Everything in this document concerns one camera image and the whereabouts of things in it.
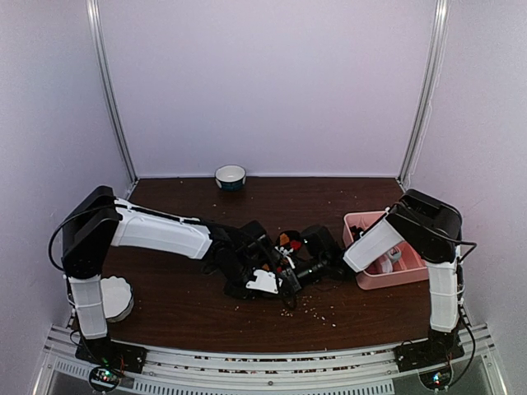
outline white robot arm segment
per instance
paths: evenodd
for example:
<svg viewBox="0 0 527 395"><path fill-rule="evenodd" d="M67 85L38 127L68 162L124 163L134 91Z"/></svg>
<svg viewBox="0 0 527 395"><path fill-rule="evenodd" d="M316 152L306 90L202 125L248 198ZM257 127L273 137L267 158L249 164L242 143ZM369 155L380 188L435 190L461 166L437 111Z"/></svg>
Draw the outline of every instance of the white robot arm segment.
<svg viewBox="0 0 527 395"><path fill-rule="evenodd" d="M362 272L378 257L403 241L403 236L386 221L386 214L384 214L359 240L347 249L344 254L344 262L355 272Z"/></svg>
<svg viewBox="0 0 527 395"><path fill-rule="evenodd" d="M122 216L111 245L143 247L177 253L191 259L202 259L212 244L210 230L205 225L191 225L184 220L199 221L157 213L116 200L116 210Z"/></svg>

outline blue-rimmed bowl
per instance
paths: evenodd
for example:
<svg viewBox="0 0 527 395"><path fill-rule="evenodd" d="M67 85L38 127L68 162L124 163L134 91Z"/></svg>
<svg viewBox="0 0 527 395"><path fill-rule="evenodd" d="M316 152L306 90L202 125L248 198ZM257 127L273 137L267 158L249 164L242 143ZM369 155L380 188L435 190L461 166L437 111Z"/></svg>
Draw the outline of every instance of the blue-rimmed bowl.
<svg viewBox="0 0 527 395"><path fill-rule="evenodd" d="M224 191L238 191L245 185L245 169L237 165L227 165L216 170L216 184Z"/></svg>

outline wooden table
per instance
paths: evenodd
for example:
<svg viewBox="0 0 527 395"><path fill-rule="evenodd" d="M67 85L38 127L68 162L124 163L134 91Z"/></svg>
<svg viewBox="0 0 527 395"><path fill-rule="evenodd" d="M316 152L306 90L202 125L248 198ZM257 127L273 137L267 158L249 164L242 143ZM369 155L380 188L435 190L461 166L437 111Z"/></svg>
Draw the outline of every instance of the wooden table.
<svg viewBox="0 0 527 395"><path fill-rule="evenodd" d="M343 216L381 210L401 190L393 179L249 178L245 189L225 193L213 179L144 179L132 202L181 216L241 226L259 220L275 239L281 230L319 223L342 243ZM298 295L285 314L280 300L234 300L222 293L220 272L201 274L203 263L170 253L111 249L104 275L123 276L135 307L112 324L117 340L201 351L319 351L402 342L427 335L428 283L381 290L324 280Z"/></svg>

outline black cable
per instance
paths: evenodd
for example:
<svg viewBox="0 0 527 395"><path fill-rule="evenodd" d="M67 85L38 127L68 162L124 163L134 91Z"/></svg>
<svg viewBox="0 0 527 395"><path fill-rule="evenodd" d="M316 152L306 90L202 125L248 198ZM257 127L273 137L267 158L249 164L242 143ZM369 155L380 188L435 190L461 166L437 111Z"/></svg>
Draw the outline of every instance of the black cable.
<svg viewBox="0 0 527 395"><path fill-rule="evenodd" d="M73 343L73 344L74 344L75 346L77 346L77 347L80 347L80 346L81 346L81 343L74 342L74 341L73 341L73 335L74 335L75 333L79 333L79 332L80 332L79 329L75 329L74 331L71 331L71 332L69 333L69 340L70 340L70 342Z"/></svg>
<svg viewBox="0 0 527 395"><path fill-rule="evenodd" d="M464 328L467 330L467 332L470 335L470 338L472 339L472 354L470 355L470 359L469 359L468 364L464 367L463 371L458 376L458 378L456 380L454 380L454 382L452 382L452 383L450 383L448 385L449 389L452 388L454 385L456 385L461 380L461 378L464 376L464 374L467 373L467 371L469 370L470 365L472 364L474 356L476 355L476 339L474 338L474 334L472 333L472 330L470 329L470 326L467 325L467 323L464 321L464 319L461 318L461 315L462 315L461 306L458 308L458 311L459 311L459 319L461 320L461 323L463 324Z"/></svg>
<svg viewBox="0 0 527 395"><path fill-rule="evenodd" d="M63 267L60 267L54 260L53 258L53 243L55 241L55 238L57 237L58 235L58 232L60 232L62 230L62 228L64 226L66 226L67 224L69 224L71 221L73 220L76 220L79 216L84 216L85 214L89 214L90 212L94 212L94 211L99 211L99 210L104 210L105 208L115 208L115 207L124 207L124 206L120 206L120 205L116 205L116 204L111 204L111 205L107 205L107 206L100 206L100 207L93 207L93 208L89 208L87 210L84 210L84 211L81 211L73 216L70 216L68 217L66 220L64 220L59 226L57 226L57 229L55 229L55 231L53 232L53 234L51 235L51 238L49 239L49 243L48 243L48 258L49 258L49 261L51 262L51 264L57 269L57 270L60 270L61 272L64 272L64 268Z"/></svg>
<svg viewBox="0 0 527 395"><path fill-rule="evenodd" d="M417 222L417 224L418 224L419 226L421 226L423 229L428 230L430 233L432 233L432 234L435 235L436 237L439 237L439 238L444 239L444 240L446 240L446 241L450 241L451 243L454 243L454 244L456 244L456 245L470 245L470 246L472 246L472 247L469 249L469 251L467 251L466 253L464 253L464 255L459 259L460 262L463 262L463 261L468 257L468 255L469 255L470 253L472 253L472 252L476 249L476 247L478 247L478 243L475 243L475 242L473 242L473 241L464 241L464 240L451 239L450 237L445 236L445 235L442 235L441 233L436 232L435 230L433 230L433 229L431 229L431 228L425 226L425 225L421 222L421 220L419 220L419 218L417 218L417 217L415 216L415 214L413 214L412 209L411 209L410 207L408 207L408 205L407 205L406 203L404 203L404 202L401 202L401 201L396 202L396 203L395 203L395 206L401 206L402 208L404 208L404 210L406 210L406 212L407 212L408 214L410 214L410 215L413 217L413 219Z"/></svg>

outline pink bin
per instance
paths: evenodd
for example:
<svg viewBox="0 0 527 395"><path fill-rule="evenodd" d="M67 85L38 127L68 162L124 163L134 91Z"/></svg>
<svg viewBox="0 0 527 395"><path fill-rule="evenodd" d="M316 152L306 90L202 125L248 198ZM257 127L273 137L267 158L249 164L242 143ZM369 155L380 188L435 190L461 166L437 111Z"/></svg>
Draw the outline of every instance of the pink bin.
<svg viewBox="0 0 527 395"><path fill-rule="evenodd" d="M350 226L356 226L363 230L368 229L379 219L384 211L352 212L344 216L344 245L347 247L353 242ZM409 282L428 280L428 270L425 263L421 260L410 244L403 242L399 244L401 259L394 263L394 271L386 274L369 274L360 272L357 274L357 284L363 290L374 290L375 288L385 288L387 286L399 286Z"/></svg>

